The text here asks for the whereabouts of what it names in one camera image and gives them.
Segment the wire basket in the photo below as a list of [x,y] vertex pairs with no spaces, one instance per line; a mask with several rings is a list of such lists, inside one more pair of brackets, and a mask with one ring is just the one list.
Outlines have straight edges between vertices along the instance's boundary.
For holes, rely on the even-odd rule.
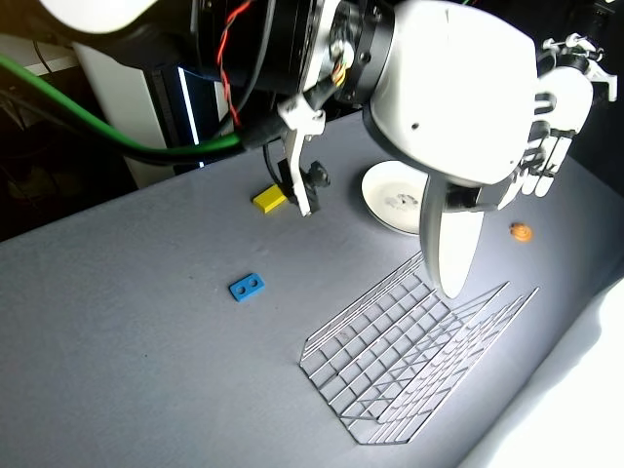
[[404,444],[535,295],[450,310],[410,258],[305,342],[299,365],[359,444]]

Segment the light strip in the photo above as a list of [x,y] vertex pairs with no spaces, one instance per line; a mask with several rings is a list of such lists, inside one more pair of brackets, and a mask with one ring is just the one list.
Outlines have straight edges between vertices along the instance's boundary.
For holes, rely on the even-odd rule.
[[[188,94],[188,87],[186,86],[186,75],[181,68],[177,69],[179,74],[179,83],[182,86],[182,95],[184,96],[184,105],[186,106],[186,115],[188,115],[188,123],[191,126],[191,134],[193,135],[193,142],[199,144],[199,137],[197,136],[197,127],[195,126],[195,116],[193,115],[193,106],[191,105],[191,98]],[[199,163],[199,167],[203,168],[204,163]]]

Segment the table surface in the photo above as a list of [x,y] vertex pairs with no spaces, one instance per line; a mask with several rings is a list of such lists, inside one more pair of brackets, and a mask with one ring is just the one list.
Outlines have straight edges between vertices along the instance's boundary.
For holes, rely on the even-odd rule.
[[[486,216],[460,300],[542,290],[413,443],[357,446],[299,353],[419,246],[367,213],[361,177],[388,158],[359,116],[306,145],[315,159],[332,185],[309,218],[250,203],[256,151],[0,245],[2,464],[456,466],[623,254],[624,200],[569,158],[546,198]],[[266,289],[237,303],[227,286],[251,272]]]

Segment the yellow sponge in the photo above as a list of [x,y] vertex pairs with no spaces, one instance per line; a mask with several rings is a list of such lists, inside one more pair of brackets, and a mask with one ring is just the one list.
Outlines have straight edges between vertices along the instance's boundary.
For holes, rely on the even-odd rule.
[[253,199],[253,204],[266,215],[271,210],[282,205],[286,200],[287,198],[280,190],[280,187],[274,184],[256,196]]

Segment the blue block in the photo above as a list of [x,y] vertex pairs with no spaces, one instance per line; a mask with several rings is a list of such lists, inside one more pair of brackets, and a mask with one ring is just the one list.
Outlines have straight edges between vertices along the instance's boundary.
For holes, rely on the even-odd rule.
[[230,292],[236,300],[241,302],[248,297],[264,289],[264,282],[259,275],[252,273],[233,285],[230,285]]

